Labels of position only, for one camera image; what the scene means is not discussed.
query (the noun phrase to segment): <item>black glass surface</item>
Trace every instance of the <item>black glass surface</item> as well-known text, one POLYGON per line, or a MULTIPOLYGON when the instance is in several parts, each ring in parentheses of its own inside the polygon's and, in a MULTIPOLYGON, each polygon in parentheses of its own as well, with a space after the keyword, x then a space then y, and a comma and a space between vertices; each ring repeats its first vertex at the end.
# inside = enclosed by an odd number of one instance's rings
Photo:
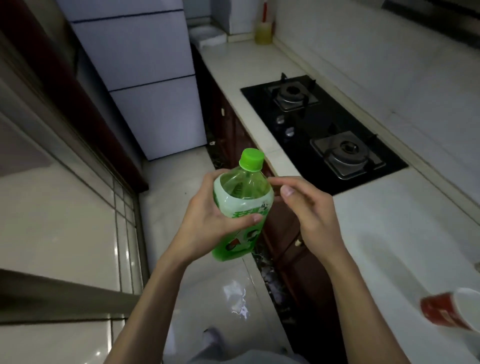
POLYGON ((286 82, 289 81, 300 81, 304 86, 310 86, 312 94, 318 98, 319 102, 300 110, 281 111, 267 90, 268 87, 281 85, 281 81, 245 87, 241 91, 300 174, 317 188, 334 195, 408 166, 319 85, 315 84, 312 87, 312 79, 309 76, 289 78, 286 82), (276 122, 280 115, 285 117, 285 122, 281 125, 276 122), (290 127, 295 128, 292 137, 285 134, 286 129, 290 127), (349 180, 338 178, 314 150, 310 141, 349 130, 385 162, 385 166, 369 170, 349 180))

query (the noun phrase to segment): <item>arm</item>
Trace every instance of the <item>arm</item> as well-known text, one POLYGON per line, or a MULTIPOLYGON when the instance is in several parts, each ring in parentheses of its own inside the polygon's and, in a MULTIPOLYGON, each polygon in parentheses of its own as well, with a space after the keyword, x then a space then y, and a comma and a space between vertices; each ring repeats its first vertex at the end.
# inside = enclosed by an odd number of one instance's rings
POLYGON ((305 245, 330 276, 348 362, 408 364, 343 243, 333 198, 301 178, 269 181, 282 186, 282 198, 300 220, 305 245))
POLYGON ((227 218, 220 212, 213 201, 213 182, 225 171, 217 170, 204 177, 105 364, 160 363, 185 269, 209 253, 222 236, 257 224, 263 218, 260 214, 227 218))

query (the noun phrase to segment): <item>stove knob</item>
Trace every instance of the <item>stove knob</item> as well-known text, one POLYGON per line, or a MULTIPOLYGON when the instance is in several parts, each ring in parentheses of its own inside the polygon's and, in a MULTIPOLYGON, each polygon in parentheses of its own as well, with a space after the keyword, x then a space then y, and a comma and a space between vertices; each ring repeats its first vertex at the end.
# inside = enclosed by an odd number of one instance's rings
POLYGON ((276 123, 277 123, 278 125, 284 124, 284 123, 285 123, 285 115, 278 115, 278 116, 276 117, 276 123))
POLYGON ((288 136, 288 137, 293 137, 295 135, 295 128, 293 126, 287 128, 285 130, 285 135, 288 136))

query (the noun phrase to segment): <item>person's left arm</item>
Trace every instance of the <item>person's left arm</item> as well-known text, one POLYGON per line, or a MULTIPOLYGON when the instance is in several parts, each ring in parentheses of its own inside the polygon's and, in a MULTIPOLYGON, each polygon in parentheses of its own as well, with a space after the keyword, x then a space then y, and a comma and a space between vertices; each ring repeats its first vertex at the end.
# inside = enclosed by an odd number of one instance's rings
POLYGON ((185 269, 210 252, 222 236, 262 220, 260 214, 227 218, 220 212, 213 200, 213 182, 225 171, 205 175, 105 364, 160 363, 185 269))

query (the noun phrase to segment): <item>green bottle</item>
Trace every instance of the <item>green bottle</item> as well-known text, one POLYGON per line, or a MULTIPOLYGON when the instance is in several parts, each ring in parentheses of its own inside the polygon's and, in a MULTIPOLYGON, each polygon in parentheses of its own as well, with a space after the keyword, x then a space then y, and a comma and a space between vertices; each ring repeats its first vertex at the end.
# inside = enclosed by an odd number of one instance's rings
POLYGON ((272 207, 272 186, 261 172, 264 154, 254 148, 243 151, 239 166, 220 175, 214 182, 214 200, 229 218, 259 213, 264 219, 257 225, 236 231, 222 238, 212 251, 216 260, 226 261, 250 253, 260 235, 265 217, 272 207))

